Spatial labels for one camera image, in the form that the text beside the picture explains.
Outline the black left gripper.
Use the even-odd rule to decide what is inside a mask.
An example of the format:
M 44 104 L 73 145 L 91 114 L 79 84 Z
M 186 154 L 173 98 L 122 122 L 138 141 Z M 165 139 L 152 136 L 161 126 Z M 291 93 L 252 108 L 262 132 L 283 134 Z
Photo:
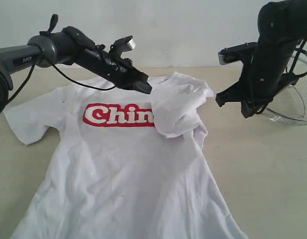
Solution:
M 149 76 L 136 69 L 130 61 L 101 59 L 101 76 L 124 90 L 151 94 L 152 87 L 147 83 Z

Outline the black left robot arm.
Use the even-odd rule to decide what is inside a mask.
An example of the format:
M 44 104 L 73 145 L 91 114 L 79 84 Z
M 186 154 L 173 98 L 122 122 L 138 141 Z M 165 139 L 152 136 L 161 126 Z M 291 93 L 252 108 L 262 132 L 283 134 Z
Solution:
M 0 114 L 29 81 L 34 67 L 74 63 L 113 83 L 115 88 L 150 94 L 148 75 L 133 66 L 122 53 L 135 48 L 133 37 L 116 40 L 108 52 L 75 27 L 53 30 L 58 15 L 53 14 L 47 31 L 40 31 L 26 45 L 0 48 Z

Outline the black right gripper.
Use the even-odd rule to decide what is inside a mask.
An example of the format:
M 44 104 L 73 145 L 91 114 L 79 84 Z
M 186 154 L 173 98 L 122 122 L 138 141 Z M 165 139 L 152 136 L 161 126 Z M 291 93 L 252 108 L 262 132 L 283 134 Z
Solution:
M 243 95 L 241 113 L 244 118 L 260 115 L 275 95 L 298 80 L 295 73 L 285 71 L 286 67 L 287 62 L 251 62 L 243 66 L 239 83 L 216 94 L 217 105 L 240 103 Z

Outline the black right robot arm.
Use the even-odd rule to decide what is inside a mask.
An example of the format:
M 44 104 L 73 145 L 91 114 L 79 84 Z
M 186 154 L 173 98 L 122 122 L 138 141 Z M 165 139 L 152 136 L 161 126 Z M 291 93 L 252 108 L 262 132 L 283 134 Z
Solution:
M 221 65 L 240 61 L 239 80 L 216 94 L 219 107 L 240 103 L 245 118 L 261 114 L 274 97 L 306 76 L 287 69 L 292 56 L 296 64 L 307 42 L 307 0 L 269 2 L 258 14 L 257 42 L 224 48 L 218 53 Z

